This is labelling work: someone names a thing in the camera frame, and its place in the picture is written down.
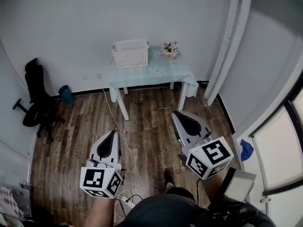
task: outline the blue cloth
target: blue cloth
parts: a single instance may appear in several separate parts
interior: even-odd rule
[[[109,77],[109,92],[112,102],[117,99],[115,89],[121,87],[135,87],[143,85],[157,85],[182,81],[188,83],[186,96],[196,96],[199,84],[188,69],[180,53],[175,59],[167,59],[160,54],[161,47],[148,49],[148,66],[118,69],[115,63]]]
[[[251,144],[249,144],[245,140],[241,140],[240,145],[242,145],[242,147],[243,147],[243,150],[241,153],[241,161],[246,161],[247,159],[249,159],[251,157],[252,153],[254,152],[254,148],[251,146]]]

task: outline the blue trash bin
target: blue trash bin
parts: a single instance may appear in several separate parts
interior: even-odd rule
[[[72,104],[74,102],[74,98],[68,85],[64,85],[60,88],[58,93],[67,104]]]

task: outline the window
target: window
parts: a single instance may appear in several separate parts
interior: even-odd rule
[[[303,186],[303,73],[280,106],[252,133],[263,196]]]

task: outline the flower vase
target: flower vase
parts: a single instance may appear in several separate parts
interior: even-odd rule
[[[175,54],[164,54],[164,56],[168,59],[174,59],[176,58],[176,55]]]

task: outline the checkered fabric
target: checkered fabric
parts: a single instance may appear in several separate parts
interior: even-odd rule
[[[0,205],[5,213],[15,216],[18,219],[25,220],[23,212],[18,208],[11,190],[7,187],[1,187],[0,189]]]

